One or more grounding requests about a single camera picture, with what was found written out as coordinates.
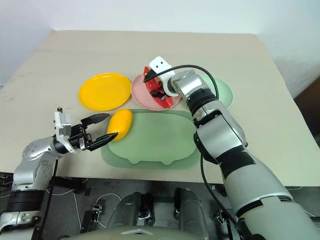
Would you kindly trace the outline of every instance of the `plate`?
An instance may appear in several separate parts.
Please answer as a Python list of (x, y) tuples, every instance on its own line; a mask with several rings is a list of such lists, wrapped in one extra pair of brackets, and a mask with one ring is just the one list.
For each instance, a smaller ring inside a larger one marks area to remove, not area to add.
[[(205, 83), (209, 86), (213, 94), (216, 94), (214, 84), (207, 75), (200, 75)], [(232, 92), (231, 87), (221, 79), (216, 76), (213, 77), (218, 87), (219, 91), (219, 100), (225, 105), (226, 108), (229, 108), (234, 101), (234, 93)]]
[(80, 88), (78, 99), (92, 111), (109, 111), (124, 104), (130, 97), (130, 80), (115, 72), (101, 73), (88, 79)]
[[(152, 96), (148, 92), (147, 87), (144, 83), (143, 74), (140, 74), (139, 76), (137, 76), (133, 80), (132, 85), (131, 85), (131, 94), (132, 94), (133, 99), (140, 106), (144, 107), (145, 109), (152, 110), (152, 111), (163, 111), (163, 110), (169, 109), (169, 108), (164, 108), (164, 107), (160, 106), (152, 98)], [(181, 98), (180, 95), (173, 97), (172, 107), (175, 106), (179, 102), (180, 98)]]

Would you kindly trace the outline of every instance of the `red object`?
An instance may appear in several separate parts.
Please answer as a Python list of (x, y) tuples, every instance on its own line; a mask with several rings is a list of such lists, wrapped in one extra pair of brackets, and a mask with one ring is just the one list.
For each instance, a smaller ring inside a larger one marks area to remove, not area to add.
[[(148, 68), (147, 66), (144, 67), (143, 76), (146, 76), (146, 74), (149, 71), (150, 68)], [(146, 89), (151, 94), (152, 98), (156, 101), (157, 104), (159, 104), (161, 107), (165, 109), (169, 109), (173, 106), (173, 98), (171, 96), (165, 95), (166, 93), (162, 88), (161, 82), (157, 81), (156, 78), (153, 78), (150, 81), (145, 82), (144, 84), (146, 86)]]

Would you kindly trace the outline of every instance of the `beige table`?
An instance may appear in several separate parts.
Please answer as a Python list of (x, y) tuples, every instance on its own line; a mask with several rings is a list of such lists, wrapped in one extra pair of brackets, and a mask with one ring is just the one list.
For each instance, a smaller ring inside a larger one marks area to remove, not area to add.
[[(77, 98), (88, 78), (116, 72), (133, 80), (156, 56), (173, 66), (202, 66), (227, 82), (234, 92), (229, 110), (245, 131), (249, 151), (284, 185), (319, 186), (319, 148), (264, 45), (250, 34), (53, 32), (0, 90), (0, 171), (13, 172), (29, 142), (54, 134), (57, 107), (70, 113), (73, 124), (95, 113)], [(122, 107), (141, 108), (132, 98)], [(187, 111), (181, 102), (173, 109)], [(106, 124), (90, 128), (93, 137), (101, 135)], [(204, 167), (209, 182), (222, 183), (216, 165)], [(102, 160), (100, 150), (66, 155), (57, 173), (202, 182), (199, 165), (188, 170), (115, 168)]]

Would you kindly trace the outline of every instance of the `green plate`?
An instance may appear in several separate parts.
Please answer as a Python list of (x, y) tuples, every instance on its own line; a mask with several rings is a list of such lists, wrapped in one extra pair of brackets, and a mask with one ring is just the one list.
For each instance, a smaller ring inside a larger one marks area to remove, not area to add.
[[(211, 79), (207, 75), (201, 75), (205, 83), (209, 86), (213, 94), (216, 94), (216, 90), (214, 84), (212, 83)], [(226, 84), (221, 79), (214, 76), (214, 80), (219, 90), (219, 100), (223, 102), (223, 104), (229, 108), (234, 101), (234, 93), (232, 92), (231, 88), (228, 84)]]
[(189, 112), (132, 109), (129, 133), (101, 148), (103, 160), (114, 167), (183, 170), (200, 160)]

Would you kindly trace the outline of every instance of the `silver robot arm segment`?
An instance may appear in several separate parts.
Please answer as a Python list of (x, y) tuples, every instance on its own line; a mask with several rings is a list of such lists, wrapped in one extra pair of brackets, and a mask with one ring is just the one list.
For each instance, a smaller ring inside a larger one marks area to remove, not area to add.
[(41, 205), (45, 190), (54, 173), (54, 166), (64, 154), (80, 150), (93, 151), (112, 141), (118, 133), (105, 134), (95, 141), (86, 132), (88, 125), (109, 116), (100, 113), (71, 126), (70, 117), (58, 108), (55, 112), (55, 135), (29, 143), (22, 153), (22, 161), (13, 174), (13, 185), (5, 211), (0, 216), (0, 239), (35, 238), (34, 226), (41, 220)]
[(186, 102), (197, 127), (194, 142), (219, 165), (242, 239), (319, 239), (320, 232), (277, 177), (247, 149), (244, 131), (193, 70), (174, 75), (169, 89)]

